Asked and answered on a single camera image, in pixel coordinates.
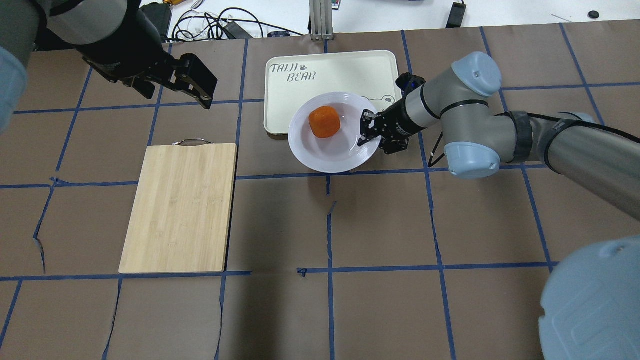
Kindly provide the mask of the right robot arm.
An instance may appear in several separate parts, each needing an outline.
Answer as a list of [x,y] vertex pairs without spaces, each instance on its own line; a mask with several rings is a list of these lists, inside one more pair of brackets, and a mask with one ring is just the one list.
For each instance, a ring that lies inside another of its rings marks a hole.
[[[496,62],[473,52],[430,81],[405,73],[403,96],[382,112],[364,111],[358,146],[377,141],[387,155],[441,123],[450,173],[486,178],[501,164],[542,162],[629,217],[640,217],[639,139],[580,112],[506,111],[488,100],[502,85]],[[639,358],[639,237],[602,241],[562,260],[542,290],[538,321],[547,360]]]

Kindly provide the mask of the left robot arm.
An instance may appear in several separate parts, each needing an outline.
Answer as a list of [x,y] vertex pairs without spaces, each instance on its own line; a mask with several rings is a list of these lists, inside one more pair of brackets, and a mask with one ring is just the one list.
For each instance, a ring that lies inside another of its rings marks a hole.
[[121,82],[151,100],[156,85],[182,92],[210,109],[218,79],[195,54],[178,59],[139,0],[3,0],[0,46],[0,125],[4,132],[28,84],[36,40],[50,30],[112,84]]

